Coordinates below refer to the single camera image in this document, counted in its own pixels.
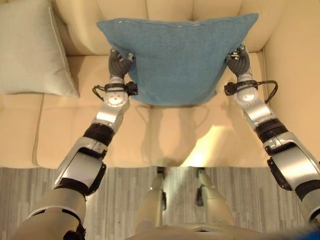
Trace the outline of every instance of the floor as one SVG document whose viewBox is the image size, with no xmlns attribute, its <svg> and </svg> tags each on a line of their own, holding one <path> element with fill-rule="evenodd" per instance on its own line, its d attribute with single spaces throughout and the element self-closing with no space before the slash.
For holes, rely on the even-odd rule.
<svg viewBox="0 0 320 240">
<path fill-rule="evenodd" d="M 109 169 L 98 192 L 87 201 L 87 240 L 120 240 L 131 236 L 139 204 L 155 176 L 155 168 Z M 302 226 L 304 220 L 292 192 L 279 188 L 268 168 L 207 168 L 226 198 L 238 226 L 275 232 Z M 0 168 L 0 239 L 8 240 L 41 196 L 52 187 L 51 169 Z M 197 179 L 191 167 L 170 168 L 165 181 L 167 210 L 163 224 L 204 221 L 195 205 Z"/>
</svg>

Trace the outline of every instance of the robot forearm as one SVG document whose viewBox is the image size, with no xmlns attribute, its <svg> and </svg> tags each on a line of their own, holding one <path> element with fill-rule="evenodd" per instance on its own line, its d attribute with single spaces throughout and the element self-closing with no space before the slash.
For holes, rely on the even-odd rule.
<svg viewBox="0 0 320 240">
<path fill-rule="evenodd" d="M 129 95 L 138 94 L 136 84 L 126 85 L 124 81 L 132 62 L 133 54 L 121 58 L 117 51 L 111 50 L 110 81 L 105 87 L 93 88 L 104 104 L 60 164 L 54 188 L 42 197 L 12 239 L 85 239 L 86 196 L 98 189 L 106 172 L 103 158 L 129 108 Z M 104 90 L 105 96 L 101 97 L 97 89 Z"/>
<path fill-rule="evenodd" d="M 250 70 L 249 54 L 244 46 L 228 55 L 226 63 L 237 76 L 237 83 L 228 83 L 227 95 L 234 95 L 244 118 L 255 131 L 270 159 L 271 172 L 281 188 L 295 191 L 300 212 L 308 221 L 320 221 L 320 165 L 298 138 L 287 130 L 271 108 L 268 99 L 258 96 L 258 85 Z"/>
</svg>

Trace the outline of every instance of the teal cushion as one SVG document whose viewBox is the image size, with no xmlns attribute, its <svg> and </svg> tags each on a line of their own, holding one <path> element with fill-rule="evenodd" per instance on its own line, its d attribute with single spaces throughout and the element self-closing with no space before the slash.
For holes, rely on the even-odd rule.
<svg viewBox="0 0 320 240">
<path fill-rule="evenodd" d="M 207 102 L 216 94 L 227 54 L 257 19 L 257 13 L 198 22 L 116 18 L 97 26 L 123 56 L 135 54 L 129 75 L 138 85 L 137 100 L 182 106 Z"/>
</svg>

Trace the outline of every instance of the sofa seat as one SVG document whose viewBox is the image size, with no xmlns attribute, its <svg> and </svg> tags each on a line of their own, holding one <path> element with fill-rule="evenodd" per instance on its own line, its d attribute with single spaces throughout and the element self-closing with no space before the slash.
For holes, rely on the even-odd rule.
<svg viewBox="0 0 320 240">
<path fill-rule="evenodd" d="M 263 79 L 262 53 L 251 53 L 253 76 Z M 80 99 L 45 94 L 36 162 L 57 168 L 103 104 L 92 92 L 109 80 L 108 56 L 73 56 L 69 65 Z M 227 69 L 211 101 L 184 107 L 150 106 L 130 99 L 130 108 L 104 159 L 108 167 L 264 167 L 267 155 L 223 86 L 236 77 Z"/>
</svg>

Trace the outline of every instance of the white pillow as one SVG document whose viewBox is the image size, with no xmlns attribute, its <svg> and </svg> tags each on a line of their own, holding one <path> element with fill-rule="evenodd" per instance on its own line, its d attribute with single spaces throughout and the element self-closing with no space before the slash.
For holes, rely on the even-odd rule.
<svg viewBox="0 0 320 240">
<path fill-rule="evenodd" d="M 0 92 L 78 98 L 50 0 L 0 5 Z"/>
</svg>

